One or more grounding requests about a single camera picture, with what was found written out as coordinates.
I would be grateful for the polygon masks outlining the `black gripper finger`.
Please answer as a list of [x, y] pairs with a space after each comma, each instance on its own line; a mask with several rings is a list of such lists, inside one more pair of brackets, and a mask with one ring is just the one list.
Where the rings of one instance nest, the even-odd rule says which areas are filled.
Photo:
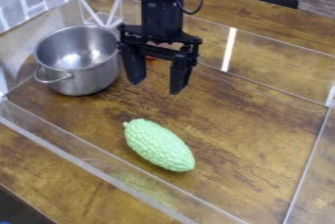
[[170, 66], [170, 93], [176, 95], [189, 85], [193, 71], [193, 59], [187, 55], [175, 55]]
[[136, 46], [127, 43], [120, 44], [120, 54], [127, 78], [136, 85], [146, 78], [144, 55]]

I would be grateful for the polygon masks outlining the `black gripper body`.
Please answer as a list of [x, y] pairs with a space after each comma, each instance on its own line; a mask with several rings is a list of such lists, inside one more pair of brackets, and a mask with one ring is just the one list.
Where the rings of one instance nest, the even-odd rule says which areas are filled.
[[166, 61], [176, 56], [185, 57], [190, 66], [197, 65], [198, 47], [202, 40], [186, 34], [182, 30], [167, 36], [146, 35], [140, 25], [123, 24], [116, 26], [119, 31], [119, 48], [126, 48], [135, 54], [143, 54]]

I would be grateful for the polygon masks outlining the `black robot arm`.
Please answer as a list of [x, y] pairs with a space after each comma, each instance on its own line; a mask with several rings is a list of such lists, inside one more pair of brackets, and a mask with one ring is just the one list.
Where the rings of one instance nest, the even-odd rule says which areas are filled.
[[183, 32], [183, 14], [193, 15], [183, 0], [140, 0], [140, 25], [120, 23], [119, 50], [130, 82], [136, 85], [146, 78], [144, 57], [171, 62], [170, 93], [176, 95], [189, 84], [197, 65], [198, 46], [202, 40]]

